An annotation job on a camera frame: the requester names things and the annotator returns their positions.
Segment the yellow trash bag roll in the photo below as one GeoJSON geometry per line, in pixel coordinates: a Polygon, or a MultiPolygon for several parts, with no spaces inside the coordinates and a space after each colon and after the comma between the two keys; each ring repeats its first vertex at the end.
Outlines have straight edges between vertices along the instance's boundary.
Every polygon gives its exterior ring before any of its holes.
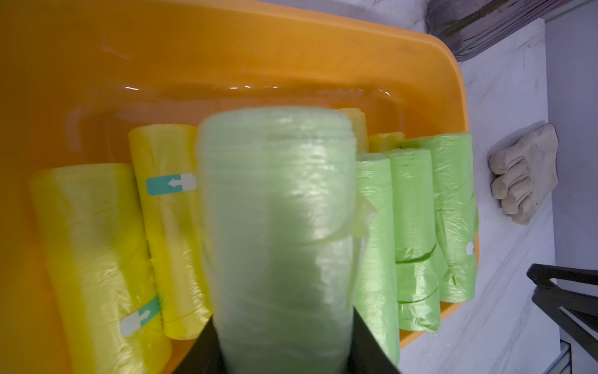
{"type": "Polygon", "coordinates": [[[403,132],[379,133],[368,137],[368,148],[370,153],[384,154],[400,148],[400,144],[406,139],[403,132]]]}
{"type": "Polygon", "coordinates": [[[73,372],[162,372],[172,347],[131,166],[40,171],[30,191],[73,372]]]}
{"type": "Polygon", "coordinates": [[[212,314],[202,272],[197,132],[195,126],[182,124],[129,132],[164,332],[175,340],[197,338],[212,314]]]}
{"type": "Polygon", "coordinates": [[[359,108],[340,108],[338,112],[346,115],[352,122],[353,132],[357,140],[358,152],[368,153],[368,130],[366,115],[359,108]]]}

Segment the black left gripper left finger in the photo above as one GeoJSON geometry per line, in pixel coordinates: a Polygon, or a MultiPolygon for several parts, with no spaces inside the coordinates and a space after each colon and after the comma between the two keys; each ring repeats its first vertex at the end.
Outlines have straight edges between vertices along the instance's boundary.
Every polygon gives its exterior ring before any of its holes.
{"type": "Polygon", "coordinates": [[[174,374],[224,374],[224,357],[213,318],[210,318],[174,374]]]}

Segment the green trash bag roll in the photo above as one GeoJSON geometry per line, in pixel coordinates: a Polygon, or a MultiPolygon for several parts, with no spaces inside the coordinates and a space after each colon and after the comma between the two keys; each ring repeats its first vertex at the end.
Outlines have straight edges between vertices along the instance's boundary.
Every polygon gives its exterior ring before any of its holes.
{"type": "Polygon", "coordinates": [[[196,143],[205,272],[229,373],[345,373],[372,208],[349,118],[251,108],[196,143]]]}
{"type": "Polygon", "coordinates": [[[441,325],[439,272],[431,152],[386,153],[392,180],[392,216],[400,328],[435,333],[441,325]]]}
{"type": "Polygon", "coordinates": [[[469,302],[475,297],[475,239],[479,213],[473,167],[473,138],[468,132],[403,141],[401,147],[431,152],[436,238],[448,265],[440,280],[440,299],[469,302]]]}
{"type": "Polygon", "coordinates": [[[358,154],[358,191],[375,208],[358,277],[355,306],[394,366],[400,361],[400,326],[392,212],[390,160],[358,154]]]}

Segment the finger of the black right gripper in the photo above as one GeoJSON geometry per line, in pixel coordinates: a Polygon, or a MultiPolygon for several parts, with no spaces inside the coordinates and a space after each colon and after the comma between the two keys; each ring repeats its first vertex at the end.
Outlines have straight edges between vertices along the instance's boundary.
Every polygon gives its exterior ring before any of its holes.
{"type": "Polygon", "coordinates": [[[560,288],[556,280],[597,285],[595,270],[575,269],[534,263],[527,277],[536,285],[532,301],[569,334],[593,359],[597,359],[597,339],[584,329],[597,331],[597,297],[560,288]]]}

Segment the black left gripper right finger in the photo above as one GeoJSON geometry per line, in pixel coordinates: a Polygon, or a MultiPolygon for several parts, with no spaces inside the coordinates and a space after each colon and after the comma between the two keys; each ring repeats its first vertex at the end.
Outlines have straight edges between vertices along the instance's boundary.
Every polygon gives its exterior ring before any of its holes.
{"type": "Polygon", "coordinates": [[[347,369],[351,374],[400,374],[356,309],[347,369]]]}

